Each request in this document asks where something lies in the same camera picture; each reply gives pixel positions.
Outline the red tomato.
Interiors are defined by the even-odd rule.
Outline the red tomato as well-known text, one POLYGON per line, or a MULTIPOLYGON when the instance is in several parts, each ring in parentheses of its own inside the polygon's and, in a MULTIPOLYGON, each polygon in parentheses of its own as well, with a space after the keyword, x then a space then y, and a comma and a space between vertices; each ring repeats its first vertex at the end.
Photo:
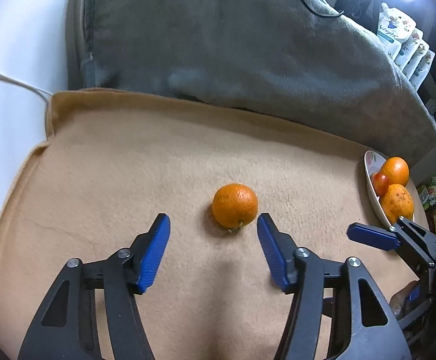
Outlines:
POLYGON ((377 197, 384 196, 389 189, 389 178, 382 172, 375 172, 371 176, 372 187, 377 197))

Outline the small orange mandarin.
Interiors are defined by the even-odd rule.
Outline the small orange mandarin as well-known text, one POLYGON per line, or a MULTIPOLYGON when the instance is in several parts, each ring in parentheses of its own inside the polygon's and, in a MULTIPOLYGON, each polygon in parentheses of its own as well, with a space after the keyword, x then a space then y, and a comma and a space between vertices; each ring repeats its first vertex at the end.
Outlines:
POLYGON ((211 213, 220 226, 228 230, 250 224, 258 213, 257 195, 244 184, 226 184, 219 188, 211 203, 211 213))

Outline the large spotted orange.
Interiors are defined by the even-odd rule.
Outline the large spotted orange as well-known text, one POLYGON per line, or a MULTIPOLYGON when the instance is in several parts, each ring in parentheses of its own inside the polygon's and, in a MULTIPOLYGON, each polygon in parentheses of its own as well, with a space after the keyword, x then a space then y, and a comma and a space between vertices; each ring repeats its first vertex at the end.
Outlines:
POLYGON ((414 201, 407 188, 401 184, 391 184, 380 197, 380 206, 389 223, 393 225, 400 217, 413 219, 414 201))

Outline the green package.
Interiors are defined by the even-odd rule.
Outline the green package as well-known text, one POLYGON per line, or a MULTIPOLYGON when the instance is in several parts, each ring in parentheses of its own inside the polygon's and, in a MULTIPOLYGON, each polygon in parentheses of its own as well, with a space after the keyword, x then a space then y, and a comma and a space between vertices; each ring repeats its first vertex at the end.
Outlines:
POLYGON ((417 190, 424 210, 436 205, 436 176, 421 184, 417 190))

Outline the large smooth orange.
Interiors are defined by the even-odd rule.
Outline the large smooth orange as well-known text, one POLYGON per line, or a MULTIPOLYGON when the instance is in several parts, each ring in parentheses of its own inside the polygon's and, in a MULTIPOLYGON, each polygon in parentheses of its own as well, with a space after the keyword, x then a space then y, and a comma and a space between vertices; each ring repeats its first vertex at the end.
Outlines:
POLYGON ((406 186, 410 178, 407 162, 400 157, 388 158, 380 167, 380 173, 385 175, 391 185, 406 186))

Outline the floral white plate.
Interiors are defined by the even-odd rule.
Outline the floral white plate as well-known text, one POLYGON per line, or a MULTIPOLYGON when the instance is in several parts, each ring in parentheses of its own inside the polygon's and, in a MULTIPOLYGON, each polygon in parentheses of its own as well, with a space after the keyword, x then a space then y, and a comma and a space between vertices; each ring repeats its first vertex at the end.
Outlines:
POLYGON ((408 189, 410 169, 401 157, 385 159, 368 150, 363 157, 366 186, 375 215, 386 228, 400 217, 414 219, 414 200, 408 189))

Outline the white refill pouch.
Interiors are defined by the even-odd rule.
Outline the white refill pouch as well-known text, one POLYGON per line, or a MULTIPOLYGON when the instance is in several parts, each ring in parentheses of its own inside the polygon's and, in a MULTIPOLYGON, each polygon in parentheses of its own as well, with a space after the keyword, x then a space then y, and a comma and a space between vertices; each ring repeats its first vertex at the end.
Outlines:
POLYGON ((415 90, 418 90, 422 83, 425 81, 428 73, 431 70, 432 62, 435 57, 435 53, 429 50, 426 55, 421 59, 416 69, 411 75, 410 83, 415 90))
POLYGON ((426 53, 429 50, 429 45, 424 40, 420 40, 418 42, 417 48, 414 52, 414 54, 411 56, 410 61, 403 67, 403 74, 405 77, 410 80, 412 77, 415 69, 421 62, 421 60, 425 57, 426 53))
POLYGON ((397 56, 394 58, 394 63, 400 69, 403 69, 416 52, 422 53, 423 51, 423 32, 415 28, 410 37, 402 43, 401 49, 399 49, 397 56))
POLYGON ((382 2, 378 19, 378 39, 389 54, 401 48, 414 31, 415 21, 405 12, 382 2))

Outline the tan fleece mat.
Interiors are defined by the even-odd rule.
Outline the tan fleece mat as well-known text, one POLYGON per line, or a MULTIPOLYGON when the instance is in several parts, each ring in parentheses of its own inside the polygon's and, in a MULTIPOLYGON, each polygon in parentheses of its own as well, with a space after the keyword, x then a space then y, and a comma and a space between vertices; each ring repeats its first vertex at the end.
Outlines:
POLYGON ((67 92, 19 170, 0 220, 0 346, 12 359, 64 263, 106 258, 159 213, 171 236, 138 297, 158 359, 271 359, 291 299, 271 281, 254 224, 214 222, 215 192, 255 191, 279 230, 322 258, 360 258, 386 297, 414 279, 394 253, 352 242, 376 224, 365 148, 245 111, 140 94, 67 92))

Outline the white refill pouch front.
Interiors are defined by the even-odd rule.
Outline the white refill pouch front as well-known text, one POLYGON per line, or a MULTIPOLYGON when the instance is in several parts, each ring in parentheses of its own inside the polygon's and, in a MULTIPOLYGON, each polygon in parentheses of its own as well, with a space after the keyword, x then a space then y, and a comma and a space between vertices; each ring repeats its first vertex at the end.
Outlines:
POLYGON ((382 2, 378 19, 378 39, 389 54, 401 48, 414 31, 415 21, 405 12, 382 2))

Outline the grey cushion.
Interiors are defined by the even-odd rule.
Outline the grey cushion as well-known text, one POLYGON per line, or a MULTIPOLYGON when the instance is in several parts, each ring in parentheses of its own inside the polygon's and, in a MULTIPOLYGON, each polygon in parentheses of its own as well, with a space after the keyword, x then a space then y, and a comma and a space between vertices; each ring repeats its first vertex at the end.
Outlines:
POLYGON ((416 164, 436 124, 374 33, 325 0, 73 0, 82 84, 255 111, 416 164))

